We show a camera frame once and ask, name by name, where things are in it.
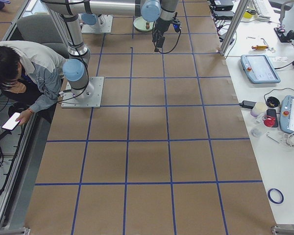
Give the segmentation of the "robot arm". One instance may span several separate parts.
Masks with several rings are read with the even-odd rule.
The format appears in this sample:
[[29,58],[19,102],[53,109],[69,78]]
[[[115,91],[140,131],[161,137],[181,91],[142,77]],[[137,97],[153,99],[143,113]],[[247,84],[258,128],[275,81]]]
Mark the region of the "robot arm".
[[88,63],[90,50],[84,44],[82,34],[111,31],[113,15],[140,17],[144,29],[152,31],[155,52],[165,41],[170,26],[181,33],[177,19],[176,0],[46,0],[52,21],[67,46],[69,60],[63,66],[67,88],[61,92],[62,108],[100,107],[103,77],[90,77]]

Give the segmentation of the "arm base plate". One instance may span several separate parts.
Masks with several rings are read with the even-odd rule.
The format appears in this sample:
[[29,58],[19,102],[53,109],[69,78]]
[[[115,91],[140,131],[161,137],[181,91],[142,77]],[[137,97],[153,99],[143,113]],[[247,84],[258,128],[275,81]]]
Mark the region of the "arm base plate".
[[113,15],[81,14],[81,32],[83,34],[111,33]]
[[104,77],[90,77],[86,89],[74,90],[69,81],[61,101],[62,108],[100,108]]

